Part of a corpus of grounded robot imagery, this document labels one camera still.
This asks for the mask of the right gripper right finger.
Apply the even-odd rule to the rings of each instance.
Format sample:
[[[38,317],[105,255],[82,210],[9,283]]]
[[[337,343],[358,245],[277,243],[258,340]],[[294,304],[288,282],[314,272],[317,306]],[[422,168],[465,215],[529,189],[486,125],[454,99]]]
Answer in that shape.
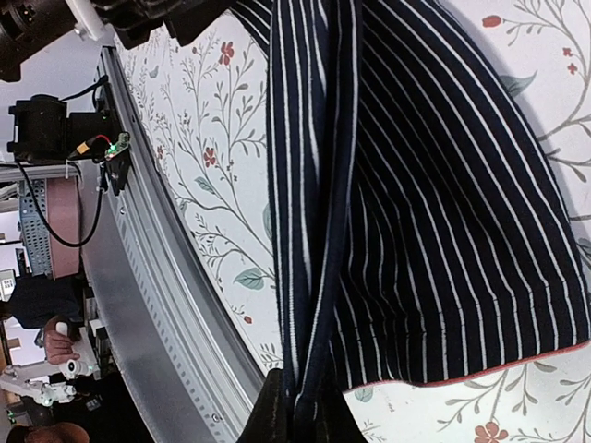
[[[317,443],[366,443],[342,392],[333,384],[320,392],[319,412],[315,424]]]

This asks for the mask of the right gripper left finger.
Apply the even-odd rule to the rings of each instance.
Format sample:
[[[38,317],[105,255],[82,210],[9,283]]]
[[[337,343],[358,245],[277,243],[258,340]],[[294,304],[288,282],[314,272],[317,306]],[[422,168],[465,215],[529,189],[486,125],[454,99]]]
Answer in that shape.
[[[283,370],[267,374],[238,443],[288,443],[287,411],[283,392]]]

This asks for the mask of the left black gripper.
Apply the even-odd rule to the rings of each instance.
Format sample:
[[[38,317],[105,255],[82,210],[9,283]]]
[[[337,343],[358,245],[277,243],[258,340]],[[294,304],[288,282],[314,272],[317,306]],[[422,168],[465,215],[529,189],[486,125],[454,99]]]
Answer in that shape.
[[[92,1],[104,23],[113,26],[126,49],[133,49],[164,25],[180,46],[195,41],[236,0],[103,0]]]

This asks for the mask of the navy striped underwear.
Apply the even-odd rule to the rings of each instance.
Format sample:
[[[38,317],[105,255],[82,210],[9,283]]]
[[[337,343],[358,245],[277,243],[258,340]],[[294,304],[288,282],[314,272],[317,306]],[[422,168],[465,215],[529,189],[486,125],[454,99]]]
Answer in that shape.
[[[239,1],[268,60],[289,442],[320,392],[460,380],[590,339],[555,177],[436,1]]]

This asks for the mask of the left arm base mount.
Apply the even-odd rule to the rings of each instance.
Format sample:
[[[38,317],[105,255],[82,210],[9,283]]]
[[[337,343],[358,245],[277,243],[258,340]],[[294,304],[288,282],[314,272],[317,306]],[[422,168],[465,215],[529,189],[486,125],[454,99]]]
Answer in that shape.
[[[14,139],[7,150],[31,164],[66,164],[90,160],[101,165],[107,185],[119,195],[131,166],[131,136],[115,109],[106,75],[69,98],[37,94],[8,108]]]

